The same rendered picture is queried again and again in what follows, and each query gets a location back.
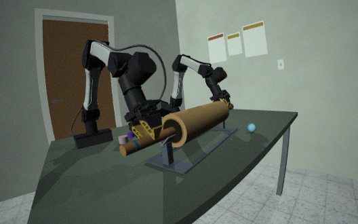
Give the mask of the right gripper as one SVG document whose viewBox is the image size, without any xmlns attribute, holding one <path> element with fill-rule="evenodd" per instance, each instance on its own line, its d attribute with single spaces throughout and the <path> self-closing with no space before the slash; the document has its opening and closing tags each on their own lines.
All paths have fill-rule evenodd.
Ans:
<svg viewBox="0 0 358 224">
<path fill-rule="evenodd" d="M 129 112 L 124 116 L 130 122 L 130 131 L 139 139 L 150 135 L 157 140 L 162 129 L 161 114 L 158 112 L 156 100 L 146 100 L 141 89 L 128 92 L 124 96 Z M 143 101 L 142 101 L 143 100 Z"/>
</svg>

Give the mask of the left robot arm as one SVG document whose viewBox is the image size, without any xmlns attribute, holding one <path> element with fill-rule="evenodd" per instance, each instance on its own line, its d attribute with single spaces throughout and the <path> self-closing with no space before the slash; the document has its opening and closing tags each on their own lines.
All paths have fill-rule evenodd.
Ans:
<svg viewBox="0 0 358 224">
<path fill-rule="evenodd" d="M 186 56 L 178 55 L 172 64 L 174 71 L 174 89 L 170 97 L 170 105 L 172 106 L 172 113 L 179 112 L 179 107 L 182 104 L 182 81 L 184 73 L 190 67 L 195 70 L 202 78 L 207 78 L 205 81 L 209 88 L 220 83 L 223 79 L 227 78 L 227 74 L 222 67 L 213 69 L 212 67 L 201 64 Z"/>
</svg>

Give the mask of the tan wooden bar with red band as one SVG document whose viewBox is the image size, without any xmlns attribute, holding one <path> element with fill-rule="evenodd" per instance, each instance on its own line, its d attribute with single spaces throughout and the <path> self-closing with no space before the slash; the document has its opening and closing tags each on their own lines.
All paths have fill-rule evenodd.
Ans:
<svg viewBox="0 0 358 224">
<path fill-rule="evenodd" d="M 163 127 L 157 140 L 153 140 L 150 135 L 144 136 L 120 145 L 119 150 L 125 157 L 161 142 L 174 134 L 176 136 L 172 140 L 172 147 L 181 147 L 217 124 L 222 123 L 228 118 L 229 111 L 233 107 L 233 104 L 228 107 L 226 103 L 217 101 L 168 114 L 162 119 Z"/>
</svg>

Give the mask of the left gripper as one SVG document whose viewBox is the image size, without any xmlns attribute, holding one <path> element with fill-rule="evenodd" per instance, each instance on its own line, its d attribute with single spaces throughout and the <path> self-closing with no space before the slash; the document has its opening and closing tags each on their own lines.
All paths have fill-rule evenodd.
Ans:
<svg viewBox="0 0 358 224">
<path fill-rule="evenodd" d="M 213 102 L 220 101 L 220 98 L 221 98 L 222 101 L 225 102 L 227 104 L 227 106 L 229 107 L 231 102 L 230 102 L 229 96 L 226 95 L 226 93 L 227 93 L 226 90 L 221 90 L 219 85 L 213 86 L 212 88 L 210 88 L 210 90 L 213 94 L 213 96 L 210 98 L 211 101 L 213 101 Z"/>
</svg>

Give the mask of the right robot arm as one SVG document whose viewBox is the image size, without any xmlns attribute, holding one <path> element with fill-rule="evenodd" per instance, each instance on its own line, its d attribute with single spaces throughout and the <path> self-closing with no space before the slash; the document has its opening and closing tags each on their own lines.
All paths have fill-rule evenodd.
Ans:
<svg viewBox="0 0 358 224">
<path fill-rule="evenodd" d="M 86 133 L 74 135 L 74 140 L 112 132 L 109 128 L 98 130 L 96 123 L 100 117 L 97 101 L 98 81 L 105 65 L 112 77 L 119 77 L 118 82 L 124 96 L 132 90 L 142 89 L 141 85 L 157 70 L 155 62 L 148 53 L 135 52 L 131 55 L 112 50 L 88 39 L 82 56 L 82 66 L 86 73 L 86 89 L 81 121 L 85 122 Z M 168 102 L 159 99 L 156 101 L 155 106 L 162 117 L 172 112 L 172 106 Z"/>
</svg>

